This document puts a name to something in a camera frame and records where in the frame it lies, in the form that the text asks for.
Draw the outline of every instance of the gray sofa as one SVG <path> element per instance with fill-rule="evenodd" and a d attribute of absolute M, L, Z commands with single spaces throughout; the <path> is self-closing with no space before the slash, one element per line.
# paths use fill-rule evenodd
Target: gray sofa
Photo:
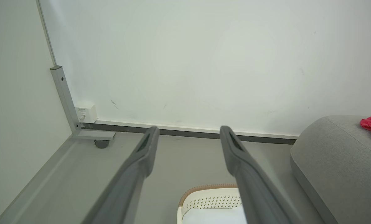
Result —
<path fill-rule="evenodd" d="M 371 223 L 371 132 L 362 116 L 328 116 L 291 149 L 291 168 L 325 223 Z"/>

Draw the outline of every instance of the white perforated basket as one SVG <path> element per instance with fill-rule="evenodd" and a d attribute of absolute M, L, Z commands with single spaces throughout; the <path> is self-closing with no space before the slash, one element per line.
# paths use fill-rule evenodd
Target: white perforated basket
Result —
<path fill-rule="evenodd" d="M 194 187 L 181 197 L 177 210 L 177 224 L 182 223 L 184 214 L 191 208 L 229 209 L 241 205 L 241 197 L 236 184 L 214 184 Z"/>

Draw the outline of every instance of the caster wheel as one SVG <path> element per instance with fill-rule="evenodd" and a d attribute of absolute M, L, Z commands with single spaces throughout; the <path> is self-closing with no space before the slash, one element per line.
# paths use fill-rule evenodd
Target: caster wheel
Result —
<path fill-rule="evenodd" d="M 109 140 L 94 140 L 94 145 L 99 149 L 105 149 L 108 147 L 109 143 Z"/>

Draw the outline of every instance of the basket rim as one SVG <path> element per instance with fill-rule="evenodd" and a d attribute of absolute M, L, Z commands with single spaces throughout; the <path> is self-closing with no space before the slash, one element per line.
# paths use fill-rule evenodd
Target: basket rim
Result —
<path fill-rule="evenodd" d="M 184 201 L 191 193 L 194 193 L 200 190 L 210 190 L 210 189 L 219 189 L 219 188 L 238 188 L 238 186 L 236 184 L 210 184 L 210 185 L 202 185 L 202 186 L 193 187 L 190 190 L 187 190 L 183 194 L 179 202 L 179 207 L 183 207 Z"/>

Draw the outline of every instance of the electrical outlet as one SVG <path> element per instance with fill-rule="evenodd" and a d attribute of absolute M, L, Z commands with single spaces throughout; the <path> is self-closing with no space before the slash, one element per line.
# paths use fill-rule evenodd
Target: electrical outlet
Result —
<path fill-rule="evenodd" d="M 97 120 L 96 106 L 75 107 L 80 122 L 94 123 Z"/>

